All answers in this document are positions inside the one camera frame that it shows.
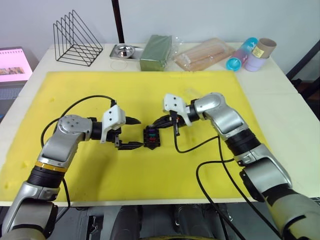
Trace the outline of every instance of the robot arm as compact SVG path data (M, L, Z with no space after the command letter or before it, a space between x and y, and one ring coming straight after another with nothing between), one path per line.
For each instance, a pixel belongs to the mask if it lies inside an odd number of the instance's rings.
M186 105L182 98L167 94L164 110L176 112L177 126L191 126L199 119L210 120L214 129L234 154L240 176L250 195L266 202L275 225L284 239L319 239L320 207L313 200L292 190L287 171L268 148L259 142L236 110L220 93L210 93ZM156 120L155 127L167 128L168 116Z
M112 142L119 150L142 146L140 142L122 143L121 126L139 124L118 105L95 118L66 115L57 122L52 137L45 143L27 181L23 182L2 223L1 239L40 240L48 238L55 226L58 207L52 203L60 191L60 184L81 141Z

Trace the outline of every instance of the cardboard tube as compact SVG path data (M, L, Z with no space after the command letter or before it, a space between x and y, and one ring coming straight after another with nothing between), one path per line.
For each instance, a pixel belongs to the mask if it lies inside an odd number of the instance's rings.
M276 48L277 43L269 38L260 38L252 54L260 59L267 59Z

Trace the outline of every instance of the white table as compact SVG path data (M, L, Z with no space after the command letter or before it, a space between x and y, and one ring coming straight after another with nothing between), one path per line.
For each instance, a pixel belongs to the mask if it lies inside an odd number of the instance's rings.
M144 44L133 44L143 47ZM189 49L195 43L184 43L180 50ZM240 43L230 43L238 48ZM109 54L114 44L105 44L102 53L90 67L73 65L55 60L51 46L25 84L18 98L0 124L0 168L6 160L8 149L16 135L33 98L47 72L58 71L140 71L139 63L112 60ZM226 70L226 59L209 67L208 71ZM168 71L182 71L170 63ZM272 58L257 72L241 69L236 77L247 96L260 128L274 155L291 176L293 188L308 197L320 196L320 123L306 102L292 86ZM243 202L242 198L214 199L221 202ZM173 204L206 203L206 199L169 199L137 201L74 202L72 205L124 205L124 204ZM8 206L11 202L0 202ZM66 206L65 202L57 203Z

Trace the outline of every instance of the metal bowl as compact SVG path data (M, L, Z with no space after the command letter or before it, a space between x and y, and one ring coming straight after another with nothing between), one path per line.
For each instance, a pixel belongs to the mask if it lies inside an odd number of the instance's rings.
M135 53L135 48L128 44L120 44L116 46L114 52L115 54L122 59L128 59Z

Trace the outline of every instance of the black pole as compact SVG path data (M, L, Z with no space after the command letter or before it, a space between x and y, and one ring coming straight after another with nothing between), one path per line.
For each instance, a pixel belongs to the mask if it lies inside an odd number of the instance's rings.
M124 44L125 38L124 38L124 31L122 29L119 0L111 0L111 1L112 1L113 13L114 13L116 31L118 32L119 43Z

